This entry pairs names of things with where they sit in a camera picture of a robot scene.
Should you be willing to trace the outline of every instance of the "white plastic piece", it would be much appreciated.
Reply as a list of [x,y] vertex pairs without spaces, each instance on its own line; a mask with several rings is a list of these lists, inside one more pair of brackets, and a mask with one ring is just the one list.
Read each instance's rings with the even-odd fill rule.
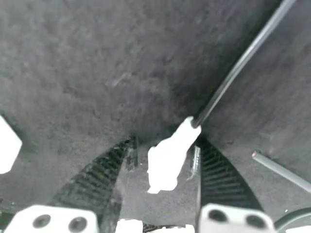
[[0,174],[12,169],[21,145],[22,141],[0,116]]
[[194,227],[192,225],[186,225],[184,228],[174,227],[174,228],[165,228],[155,230],[150,233],[195,233]]
[[[50,221],[46,226],[41,228],[34,227],[34,221],[42,215],[49,215]],[[18,212],[9,226],[6,228],[6,233],[72,233],[70,231],[70,222],[77,218],[82,217],[86,220],[86,226],[80,233],[98,233],[97,217],[92,211],[70,209],[61,207],[50,207],[43,205],[33,205],[27,209]]]
[[120,219],[115,233],[142,233],[142,221],[136,219]]
[[201,133],[201,126],[192,127],[192,116],[187,117],[169,138],[148,151],[149,193],[171,191],[185,162],[187,151]]
[[[225,216],[225,220],[212,219],[211,211],[221,212]],[[254,224],[254,221],[251,224],[251,221],[248,221],[249,217],[261,219],[262,227],[259,227],[260,224]],[[212,203],[201,209],[197,228],[198,233],[276,233],[273,221],[262,211]]]
[[311,232],[311,226],[291,228],[291,229],[287,229],[285,232],[286,233],[306,233],[306,232]]

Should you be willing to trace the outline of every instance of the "gray carpet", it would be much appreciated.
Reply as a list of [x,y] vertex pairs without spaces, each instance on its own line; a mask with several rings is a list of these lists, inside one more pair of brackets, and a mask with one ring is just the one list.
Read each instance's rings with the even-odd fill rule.
[[[189,166],[175,191],[146,194],[147,144],[204,105],[279,2],[0,1],[0,113],[24,143],[0,175],[0,208],[45,203],[134,132],[142,166],[122,216],[193,223]],[[311,196],[250,155],[261,149],[311,181],[310,11],[310,1],[298,1],[203,127],[274,220],[309,206]]]

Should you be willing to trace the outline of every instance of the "gray wire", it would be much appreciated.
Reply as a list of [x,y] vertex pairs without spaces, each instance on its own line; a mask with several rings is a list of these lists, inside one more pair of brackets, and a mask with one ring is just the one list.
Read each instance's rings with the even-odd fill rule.
[[300,210],[293,211],[287,215],[280,218],[274,223],[275,229],[279,232],[292,222],[295,222],[301,218],[311,216],[311,208],[304,208]]
[[205,121],[205,119],[210,115],[211,111],[215,108],[216,104],[219,102],[221,97],[224,95],[226,90],[230,87],[234,79],[240,73],[240,71],[245,67],[248,61],[254,56],[256,51],[261,47],[265,42],[268,36],[274,31],[280,21],[284,18],[290,8],[297,0],[283,0],[281,5],[273,13],[269,21],[262,28],[260,33],[256,36],[247,50],[239,58],[237,63],[233,66],[231,71],[228,73],[224,81],[218,87],[210,101],[207,103],[206,107],[195,117],[192,121],[192,126],[197,128],[199,125]]
[[300,176],[297,176],[295,173],[289,171],[288,169],[277,164],[276,162],[272,161],[271,159],[263,156],[259,151],[254,151],[252,154],[252,157],[254,160],[261,163],[265,167],[269,168],[270,170],[281,175],[285,179],[293,182],[297,186],[299,186],[299,187],[303,188],[304,190],[306,190],[307,192],[311,193],[311,183],[302,179]]

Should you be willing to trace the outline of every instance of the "screw hole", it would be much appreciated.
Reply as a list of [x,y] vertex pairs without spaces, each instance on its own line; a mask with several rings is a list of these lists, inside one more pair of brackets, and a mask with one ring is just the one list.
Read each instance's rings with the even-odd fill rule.
[[84,217],[76,217],[71,220],[69,224],[69,230],[73,233],[79,233],[86,228],[86,219]]
[[219,210],[210,211],[210,213],[208,214],[208,217],[218,222],[227,222],[226,215],[222,211],[219,211]]
[[33,226],[34,226],[34,228],[37,228],[37,229],[43,228],[43,227],[48,225],[50,220],[51,220],[50,215],[41,215],[34,220]]
[[263,229],[266,227],[265,222],[262,220],[261,217],[255,216],[255,215],[250,215],[246,218],[246,222],[248,225]]

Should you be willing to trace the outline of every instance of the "white plastic mount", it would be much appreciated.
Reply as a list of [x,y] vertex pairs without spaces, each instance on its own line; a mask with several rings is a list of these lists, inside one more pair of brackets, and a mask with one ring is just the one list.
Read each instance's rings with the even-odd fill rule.
[[264,212],[219,204],[201,209],[197,229],[198,233],[276,233]]
[[92,211],[33,205],[18,212],[6,233],[98,233],[97,217]]

